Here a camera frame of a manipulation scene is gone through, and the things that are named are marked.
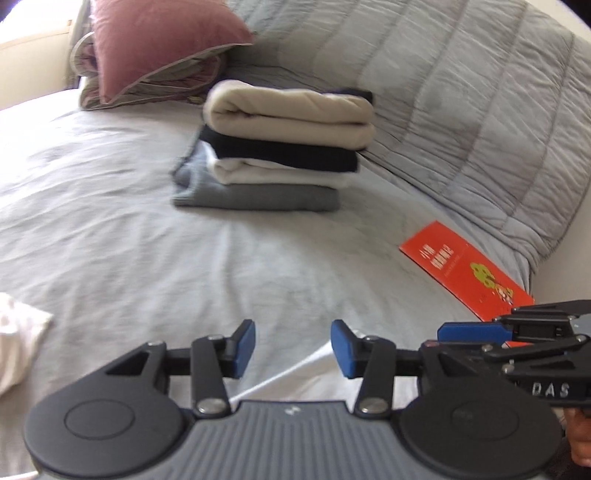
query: folded clothes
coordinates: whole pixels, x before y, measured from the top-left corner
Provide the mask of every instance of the folded clothes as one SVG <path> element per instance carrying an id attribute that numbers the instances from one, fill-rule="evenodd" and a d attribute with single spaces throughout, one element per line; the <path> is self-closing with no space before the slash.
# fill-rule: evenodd
<path id="1" fill-rule="evenodd" d="M 309 210 L 331 212 L 340 208 L 339 192 L 315 185 L 222 185 L 207 168 L 204 142 L 182 158 L 172 175 L 181 191 L 172 198 L 176 206 L 230 210 Z"/>
<path id="2" fill-rule="evenodd" d="M 374 137 L 374 107 L 357 95 L 278 90 L 238 80 L 218 83 L 203 105 L 205 122 L 231 137 L 361 150 Z"/>
<path id="3" fill-rule="evenodd" d="M 207 156 L 209 172 L 219 183 L 224 185 L 281 183 L 344 189 L 353 180 L 353 173 L 302 170 L 256 158 L 217 158 L 210 144 L 206 142 L 202 142 L 202 144 Z"/>
<path id="4" fill-rule="evenodd" d="M 287 167 L 319 171 L 345 172 L 359 168 L 357 153 L 345 148 L 230 137 L 207 125 L 199 138 L 212 146 L 218 158 L 258 158 Z"/>

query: pink pillow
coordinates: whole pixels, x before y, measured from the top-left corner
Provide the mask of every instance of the pink pillow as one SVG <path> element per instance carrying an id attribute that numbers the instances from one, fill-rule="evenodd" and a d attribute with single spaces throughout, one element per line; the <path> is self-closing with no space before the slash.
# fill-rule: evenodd
<path id="1" fill-rule="evenodd" d="M 223 0 L 96 0 L 94 31 L 103 103 L 174 63 L 253 40 Z"/>

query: black circular disc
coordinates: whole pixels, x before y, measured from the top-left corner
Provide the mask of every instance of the black circular disc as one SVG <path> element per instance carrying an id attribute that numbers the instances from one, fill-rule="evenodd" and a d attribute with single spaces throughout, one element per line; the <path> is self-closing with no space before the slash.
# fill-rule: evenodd
<path id="1" fill-rule="evenodd" d="M 452 378 L 400 416 L 410 451 L 453 478 L 513 480 L 539 472 L 561 427 L 542 401 L 504 380 Z"/>
<path id="2" fill-rule="evenodd" d="M 37 404 L 24 439 L 45 470 L 114 478 L 153 465 L 183 432 L 183 414 L 166 395 L 125 377 L 106 377 L 79 381 Z"/>

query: human hand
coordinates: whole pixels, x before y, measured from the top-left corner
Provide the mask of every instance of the human hand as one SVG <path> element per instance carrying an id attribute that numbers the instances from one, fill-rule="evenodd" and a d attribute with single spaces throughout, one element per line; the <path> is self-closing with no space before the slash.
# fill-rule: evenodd
<path id="1" fill-rule="evenodd" d="M 565 408 L 564 418 L 573 462 L 591 468 L 591 418 L 578 408 Z"/>

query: wall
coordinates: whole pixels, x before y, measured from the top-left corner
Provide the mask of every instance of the wall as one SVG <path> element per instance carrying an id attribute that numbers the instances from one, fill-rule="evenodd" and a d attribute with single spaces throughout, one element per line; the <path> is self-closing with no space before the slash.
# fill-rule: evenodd
<path id="1" fill-rule="evenodd" d="M 69 28 L 0 43 L 0 110 L 63 90 Z"/>
<path id="2" fill-rule="evenodd" d="M 591 30 L 570 8 L 559 0 L 527 0 L 534 7 L 553 17 L 558 23 L 587 41 L 591 41 Z"/>
<path id="3" fill-rule="evenodd" d="M 591 299 L 591 193 L 556 252 L 533 276 L 532 292 L 537 303 Z"/>

